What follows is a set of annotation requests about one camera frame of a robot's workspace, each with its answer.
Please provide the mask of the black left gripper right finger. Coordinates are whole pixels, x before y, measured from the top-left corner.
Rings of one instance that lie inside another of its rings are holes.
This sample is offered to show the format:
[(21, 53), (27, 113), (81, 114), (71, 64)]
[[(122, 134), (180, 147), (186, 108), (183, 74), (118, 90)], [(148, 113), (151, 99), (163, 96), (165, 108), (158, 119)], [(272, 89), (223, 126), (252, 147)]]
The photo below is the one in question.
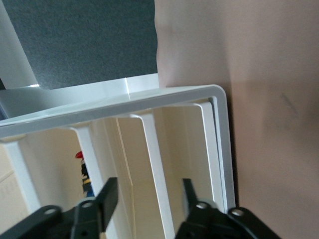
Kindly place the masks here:
[(177, 239), (278, 239), (279, 236), (250, 210), (235, 207), (222, 213), (208, 202), (200, 201), (191, 179), (184, 178), (188, 215), (181, 223)]

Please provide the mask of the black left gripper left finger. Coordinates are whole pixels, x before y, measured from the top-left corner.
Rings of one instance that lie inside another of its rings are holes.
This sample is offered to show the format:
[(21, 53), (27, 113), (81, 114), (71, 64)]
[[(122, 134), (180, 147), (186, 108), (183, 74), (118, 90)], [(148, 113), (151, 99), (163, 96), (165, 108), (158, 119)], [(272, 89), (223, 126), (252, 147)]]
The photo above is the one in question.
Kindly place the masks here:
[(7, 231), (2, 239), (99, 239), (106, 231), (118, 203), (118, 180), (108, 179), (100, 193), (85, 198), (63, 212), (56, 205), (44, 206)]

